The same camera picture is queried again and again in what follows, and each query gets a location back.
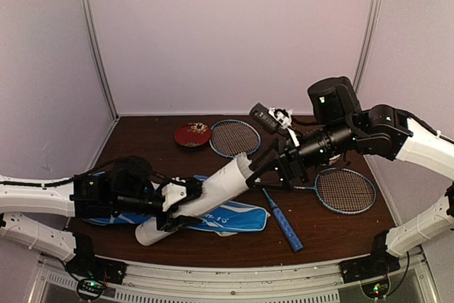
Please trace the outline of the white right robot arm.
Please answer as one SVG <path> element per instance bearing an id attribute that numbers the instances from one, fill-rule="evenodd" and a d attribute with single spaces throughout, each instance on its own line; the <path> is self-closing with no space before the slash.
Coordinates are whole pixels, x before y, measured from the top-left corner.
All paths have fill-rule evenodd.
<path id="1" fill-rule="evenodd" d="M 292 116 L 285 110 L 262 104 L 251 109 L 251 117 L 266 131 L 283 138 L 253 161 L 253 173 L 246 179 L 250 188 L 258 187 L 256 180 L 263 173 L 274 170 L 278 189 L 292 190 L 292 180 L 308 180 L 310 167 L 327 165 L 350 150 L 410 162 L 453 179 L 453 141 L 412 113 L 386 104 L 363 110 L 344 76 L 320 80 L 307 92 L 320 128 L 306 134 L 291 134 Z"/>

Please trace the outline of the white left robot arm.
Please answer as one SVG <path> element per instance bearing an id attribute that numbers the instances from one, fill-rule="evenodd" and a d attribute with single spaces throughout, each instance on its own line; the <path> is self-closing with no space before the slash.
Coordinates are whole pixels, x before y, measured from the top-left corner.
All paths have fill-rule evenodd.
<path id="1" fill-rule="evenodd" d="M 58 231 L 22 215 L 40 213 L 84 219 L 121 214 L 147 216 L 152 230 L 145 233 L 143 244 L 150 245 L 181 227 L 198 223 L 198 213 L 181 210 L 202 194 L 203 185 L 194 178 L 166 179 L 154 184 L 146 178 L 127 177 L 114 184 L 106 174 L 50 182 L 2 177 L 1 235 L 63 262 L 74 262 L 86 277 L 96 277 L 102 263 L 95 257 L 89 237 Z"/>

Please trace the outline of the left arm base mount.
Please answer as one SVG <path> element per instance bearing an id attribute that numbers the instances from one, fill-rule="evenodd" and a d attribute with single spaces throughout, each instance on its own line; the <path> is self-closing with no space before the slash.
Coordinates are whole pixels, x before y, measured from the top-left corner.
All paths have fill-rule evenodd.
<path id="1" fill-rule="evenodd" d="M 108 284 L 121 285 L 126 275 L 127 265 L 106 258 L 83 259 L 78 256 L 62 262 L 65 271 L 76 281 L 76 294 L 86 302 L 102 296 Z"/>

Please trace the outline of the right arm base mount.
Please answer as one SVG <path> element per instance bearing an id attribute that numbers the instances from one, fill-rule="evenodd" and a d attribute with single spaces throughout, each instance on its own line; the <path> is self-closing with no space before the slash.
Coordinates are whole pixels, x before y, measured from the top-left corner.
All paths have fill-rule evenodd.
<path id="1" fill-rule="evenodd" d="M 373 300 L 384 299 L 392 291 L 389 278 L 391 272 L 401 268 L 394 256 L 372 256 L 353 258 L 340 262 L 343 283 L 359 282 L 362 293 Z"/>

